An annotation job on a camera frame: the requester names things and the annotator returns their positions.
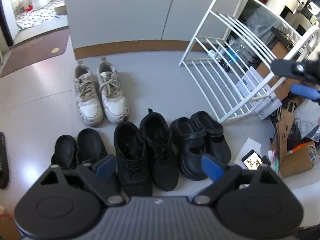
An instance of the patterned tile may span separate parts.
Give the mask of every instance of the patterned tile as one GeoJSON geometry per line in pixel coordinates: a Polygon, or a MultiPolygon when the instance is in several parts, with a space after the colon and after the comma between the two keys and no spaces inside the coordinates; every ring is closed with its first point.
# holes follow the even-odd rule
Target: patterned tile
{"type": "Polygon", "coordinates": [[[45,7],[37,11],[23,11],[16,15],[16,22],[22,29],[27,29],[32,26],[47,22],[56,17],[54,6],[63,2],[63,0],[52,0],[45,7]]]}

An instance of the doormat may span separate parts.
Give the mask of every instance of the doormat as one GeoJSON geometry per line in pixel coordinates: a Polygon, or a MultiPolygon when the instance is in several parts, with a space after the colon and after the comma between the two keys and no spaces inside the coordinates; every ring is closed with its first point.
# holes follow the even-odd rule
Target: doormat
{"type": "Polygon", "coordinates": [[[12,49],[0,77],[39,61],[65,53],[69,29],[45,34],[12,49]]]}

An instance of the bathroom doorway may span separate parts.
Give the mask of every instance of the bathroom doorway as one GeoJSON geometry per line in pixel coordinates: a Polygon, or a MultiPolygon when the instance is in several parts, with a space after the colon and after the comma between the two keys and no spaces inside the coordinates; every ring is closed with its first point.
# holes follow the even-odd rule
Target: bathroom doorway
{"type": "Polygon", "coordinates": [[[68,26],[64,0],[1,0],[11,4],[15,25],[18,29],[12,36],[13,44],[37,37],[43,33],[68,26]]]}

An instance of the red object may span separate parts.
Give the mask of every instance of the red object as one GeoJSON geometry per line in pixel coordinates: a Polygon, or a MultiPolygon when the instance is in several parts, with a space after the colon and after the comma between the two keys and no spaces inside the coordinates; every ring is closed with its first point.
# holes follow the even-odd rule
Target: red object
{"type": "Polygon", "coordinates": [[[28,11],[31,11],[32,8],[33,8],[32,5],[29,4],[28,7],[26,8],[26,11],[27,11],[27,12],[28,12],[28,11]]]}

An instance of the screw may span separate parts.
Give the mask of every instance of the screw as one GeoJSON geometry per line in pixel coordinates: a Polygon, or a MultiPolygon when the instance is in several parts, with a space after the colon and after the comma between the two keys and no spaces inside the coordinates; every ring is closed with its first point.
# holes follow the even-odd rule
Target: screw
{"type": "Polygon", "coordinates": [[[205,205],[208,204],[210,202],[210,198],[206,195],[200,195],[200,196],[196,196],[194,198],[194,202],[196,202],[198,205],[205,205]]]}
{"type": "Polygon", "coordinates": [[[108,197],[107,200],[111,205],[119,205],[123,202],[123,197],[119,195],[114,195],[114,196],[108,197]]]}
{"type": "Polygon", "coordinates": [[[301,73],[304,71],[304,67],[300,64],[296,65],[296,69],[301,73]]]}

